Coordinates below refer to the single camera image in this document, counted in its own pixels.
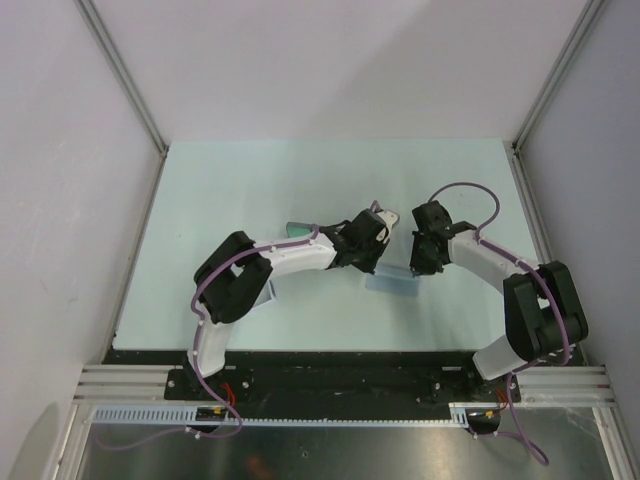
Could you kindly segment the light blue cleaning cloth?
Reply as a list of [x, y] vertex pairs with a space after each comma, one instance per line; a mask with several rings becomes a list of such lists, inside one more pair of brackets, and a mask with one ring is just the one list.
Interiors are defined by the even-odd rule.
[[378, 264], [365, 281], [367, 290], [403, 297], [417, 297], [419, 286], [419, 278], [409, 269], [384, 264]]

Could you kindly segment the dark green glasses case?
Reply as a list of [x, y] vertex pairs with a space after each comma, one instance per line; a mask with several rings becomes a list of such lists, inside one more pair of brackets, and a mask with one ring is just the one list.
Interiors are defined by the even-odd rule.
[[286, 234], [288, 238], [299, 238], [310, 236], [314, 232], [313, 224], [290, 221], [286, 223]]

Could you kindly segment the white sunglasses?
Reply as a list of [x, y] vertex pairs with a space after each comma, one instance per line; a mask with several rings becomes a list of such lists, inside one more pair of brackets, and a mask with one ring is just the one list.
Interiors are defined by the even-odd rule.
[[255, 307], [276, 300], [275, 289], [271, 280], [268, 280], [256, 298]]

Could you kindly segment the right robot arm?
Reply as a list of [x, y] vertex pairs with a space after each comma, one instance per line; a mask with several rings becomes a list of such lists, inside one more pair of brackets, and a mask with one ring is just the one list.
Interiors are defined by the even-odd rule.
[[585, 340], [589, 326], [569, 268], [562, 262], [534, 263], [484, 238], [479, 228], [453, 222], [436, 200], [412, 211], [416, 230], [410, 270], [416, 276], [463, 268], [503, 297], [505, 333], [472, 357], [461, 376], [463, 393], [484, 401], [497, 378], [540, 363], [565, 365], [571, 347]]

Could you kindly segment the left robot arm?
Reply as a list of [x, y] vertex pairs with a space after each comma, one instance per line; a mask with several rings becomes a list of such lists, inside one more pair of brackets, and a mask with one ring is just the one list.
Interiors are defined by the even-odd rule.
[[296, 224], [301, 233], [257, 241], [231, 233], [194, 274], [190, 307], [198, 317], [187, 352], [186, 387], [197, 398], [214, 397], [233, 326], [254, 308], [275, 278], [303, 271], [353, 267], [373, 274], [400, 216], [373, 203], [352, 220], [319, 226]]

